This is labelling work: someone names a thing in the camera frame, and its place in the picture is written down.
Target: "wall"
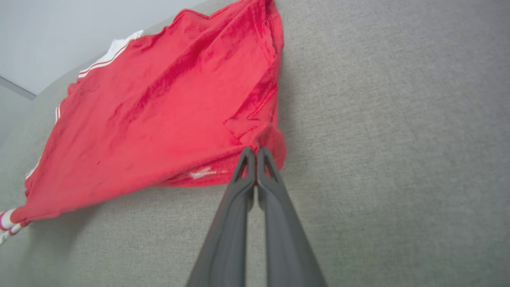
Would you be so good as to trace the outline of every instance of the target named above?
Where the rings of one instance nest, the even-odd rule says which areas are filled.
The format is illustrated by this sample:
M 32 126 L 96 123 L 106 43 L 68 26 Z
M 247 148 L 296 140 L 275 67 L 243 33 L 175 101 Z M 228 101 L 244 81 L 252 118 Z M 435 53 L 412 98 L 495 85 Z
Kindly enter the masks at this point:
M 122 39 L 204 0 L 0 1 L 0 77 L 38 94 Z
M 23 120 L 32 101 L 0 85 L 0 147 L 7 135 Z

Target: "white stripe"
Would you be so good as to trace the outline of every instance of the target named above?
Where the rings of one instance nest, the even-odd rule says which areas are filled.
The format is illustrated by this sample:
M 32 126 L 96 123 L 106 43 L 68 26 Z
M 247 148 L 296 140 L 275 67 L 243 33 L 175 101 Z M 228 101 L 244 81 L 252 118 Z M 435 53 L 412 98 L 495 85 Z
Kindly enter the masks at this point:
M 104 67 L 108 64 L 110 64 L 113 60 L 115 60 L 122 52 L 124 52 L 125 48 L 127 47 L 128 43 L 131 40 L 139 38 L 143 33 L 143 30 L 140 30 L 138 32 L 134 32 L 131 36 L 129 36 L 126 39 L 120 39 L 120 40 L 113 40 L 112 45 L 110 46 L 110 49 L 108 52 L 102 56 L 99 60 L 94 62 L 92 65 L 90 65 L 87 69 L 81 70 L 80 74 L 78 75 L 78 78 L 83 78 L 86 76 L 91 70 L 99 67 Z
M 23 227 L 21 226 L 21 223 L 18 223 L 16 225 L 14 225 L 12 228 L 11 228 L 11 233 L 12 235 L 16 235 Z
M 35 169 L 39 166 L 39 162 L 41 161 L 41 158 L 39 157 L 39 160 L 37 161 L 37 164 L 35 165 L 35 167 L 27 174 L 25 174 L 25 180 L 28 179 L 32 173 L 34 173 Z
M 55 108 L 55 124 L 57 123 L 59 118 L 60 118 L 60 105 L 58 105 Z M 35 169 L 39 166 L 40 161 L 41 161 L 41 158 L 39 157 L 39 160 L 37 161 L 37 164 L 35 165 L 35 167 L 29 173 L 25 174 L 25 180 L 27 180 L 32 175 L 32 173 L 34 173 Z
M 217 173 L 218 173 L 218 172 L 216 172 L 216 171 L 212 171 L 212 170 L 211 170 L 211 167 L 210 167 L 210 166 L 208 166 L 208 167 L 206 167 L 206 168 L 204 168 L 204 169 L 199 170 L 199 171 L 198 171 L 198 172 L 196 172 L 196 173 L 191 172 L 191 173 L 190 173 L 190 176 L 191 176 L 193 179 L 199 179 L 199 178 L 201 178 L 201 177 L 204 177 L 204 176 L 207 176 L 207 175 L 211 175 L 211 174 L 217 174 Z
M 123 47 L 123 48 L 119 51 L 119 53 L 118 53 L 118 54 L 116 54 L 116 55 L 113 57 L 113 59 L 111 59 L 110 61 L 108 61 L 108 62 L 106 62 L 106 63 L 97 64 L 97 65 L 93 66 L 92 68 L 90 68 L 90 70 L 88 70 L 86 73 L 84 73 L 84 74 L 79 74 L 79 75 L 78 75 L 78 78 L 83 78 L 84 76 L 86 76 L 87 74 L 89 74 L 89 72 L 90 72 L 91 70 L 94 70 L 95 68 L 100 68 L 100 67 L 104 67 L 104 66 L 109 65 L 110 63 L 112 63 L 112 62 L 113 62 L 113 60 L 117 59 L 117 57 L 118 57 L 118 56 L 120 56 L 120 54 L 122 54 L 122 52 L 124 52 L 124 50 L 126 50 L 126 48 L 127 48 L 127 47 L 128 47 L 128 46 Z
M 0 235 L 0 245 L 2 245 L 7 239 L 11 236 L 9 231 L 4 232 L 4 234 Z
M 11 229 L 15 225 L 15 223 L 11 221 L 11 214 L 13 211 L 14 211 L 14 209 L 7 210 L 4 213 L 4 215 L 2 215 L 2 218 L 0 220 L 2 223 L 2 227 L 4 229 Z

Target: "white trim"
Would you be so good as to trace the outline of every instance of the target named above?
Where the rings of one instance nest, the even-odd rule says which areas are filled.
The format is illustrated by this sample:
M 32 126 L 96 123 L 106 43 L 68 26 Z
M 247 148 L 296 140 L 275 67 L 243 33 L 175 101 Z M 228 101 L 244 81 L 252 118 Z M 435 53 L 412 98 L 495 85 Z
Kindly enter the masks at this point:
M 113 62 L 113 60 L 115 60 L 122 52 L 124 52 L 129 42 L 142 36 L 142 33 L 143 30 L 140 30 L 138 32 L 134 32 L 131 36 L 129 36 L 126 39 L 113 40 L 112 45 L 110 46 L 108 52 L 104 56 L 102 56 L 99 60 L 90 65 L 90 67 L 88 67 L 85 70 L 81 70 L 80 73 L 78 74 L 78 78 L 83 78 L 91 70 L 99 67 L 104 67 Z
M 0 245 L 2 245 L 11 235 L 9 234 L 9 231 L 7 230 L 4 232 L 4 234 L 0 235 Z
M 11 214 L 14 211 L 14 209 L 7 210 L 0 219 L 0 223 L 2 224 L 2 227 L 4 229 L 11 229 L 15 223 L 11 221 Z
M 37 161 L 37 164 L 35 165 L 35 167 L 29 173 L 25 174 L 25 180 L 27 180 L 32 175 L 32 173 L 34 173 L 35 169 L 39 166 L 40 161 L 41 161 L 41 157 L 39 157 L 39 160 Z
M 59 106 L 57 106 L 55 108 L 55 124 L 57 123 L 57 121 L 59 119 L 59 112 L 58 112 L 58 110 L 59 110 Z
M 198 172 L 194 173 L 194 172 L 191 172 L 190 173 L 190 176 L 191 178 L 193 179 L 199 179 L 201 177 L 204 177 L 204 176 L 207 176 L 207 175 L 211 175 L 211 174 L 217 174 L 218 172 L 216 171 L 212 171 L 211 170 L 211 167 L 208 166 L 206 168 L 203 168 L 201 170 L 199 170 Z
M 21 226 L 21 223 L 18 223 L 14 225 L 10 231 L 10 235 L 16 235 L 23 227 Z

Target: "gray couch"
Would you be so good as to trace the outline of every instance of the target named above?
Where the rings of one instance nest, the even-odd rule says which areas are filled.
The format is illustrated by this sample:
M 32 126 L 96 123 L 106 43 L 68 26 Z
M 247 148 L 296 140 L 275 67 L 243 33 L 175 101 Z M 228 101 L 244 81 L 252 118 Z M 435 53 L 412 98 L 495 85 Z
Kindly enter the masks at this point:
M 510 3 L 276 4 L 282 175 L 328 284 L 508 286 Z M 55 107 L 89 64 L 46 88 L 6 140 L 0 210 L 25 201 Z M 149 188 L 34 222 L 1 247 L 1 285 L 184 286 L 224 188 Z M 264 286 L 258 208 L 247 253 L 248 286 Z

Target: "red t-shirt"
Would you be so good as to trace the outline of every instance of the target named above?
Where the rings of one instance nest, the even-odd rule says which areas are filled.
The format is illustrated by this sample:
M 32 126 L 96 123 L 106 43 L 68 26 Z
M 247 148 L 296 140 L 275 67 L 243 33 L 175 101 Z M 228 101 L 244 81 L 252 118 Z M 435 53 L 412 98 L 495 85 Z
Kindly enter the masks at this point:
M 152 185 L 227 183 L 247 146 L 268 147 L 283 166 L 273 1 L 242 0 L 210 17 L 183 10 L 161 33 L 140 34 L 114 41 L 70 84 L 27 174 L 27 202 L 3 229 Z

